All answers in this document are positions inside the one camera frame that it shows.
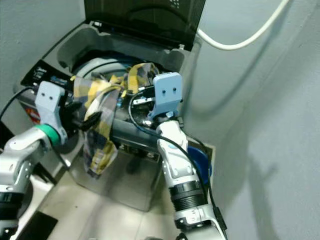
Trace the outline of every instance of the open lid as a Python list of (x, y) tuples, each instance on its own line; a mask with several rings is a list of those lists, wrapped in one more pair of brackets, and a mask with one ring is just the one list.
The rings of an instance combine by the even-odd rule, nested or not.
[(191, 50), (206, 0), (84, 0), (99, 27)]

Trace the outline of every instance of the cloth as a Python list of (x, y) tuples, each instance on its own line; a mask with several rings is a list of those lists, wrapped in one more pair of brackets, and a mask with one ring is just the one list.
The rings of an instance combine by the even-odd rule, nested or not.
[(86, 120), (94, 112), (101, 111), (100, 122), (84, 133), (84, 168), (93, 178), (98, 178), (115, 160), (118, 150), (110, 140), (110, 132), (115, 117), (119, 94), (127, 91), (137, 93), (138, 88), (152, 84), (158, 68), (150, 62), (134, 65), (123, 76), (112, 75), (109, 81), (93, 77), (84, 79), (74, 76), (73, 98), (82, 102), (80, 119)]

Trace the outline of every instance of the white wall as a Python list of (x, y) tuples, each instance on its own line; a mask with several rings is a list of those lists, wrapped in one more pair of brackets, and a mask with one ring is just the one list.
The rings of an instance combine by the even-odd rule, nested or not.
[[(207, 0), (200, 28), (216, 41), (239, 43), (255, 33), (281, 0)], [(186, 129), (219, 145), (296, 38), (317, 0), (292, 0), (254, 44), (221, 51), (203, 43), (185, 114)]]
[(217, 151), (229, 239), (320, 239), (320, 2)]
[[(14, 83), (84, 18), (83, 0), (0, 1), (0, 109), (13, 95)], [(15, 134), (31, 126), (17, 101), (3, 122)]]

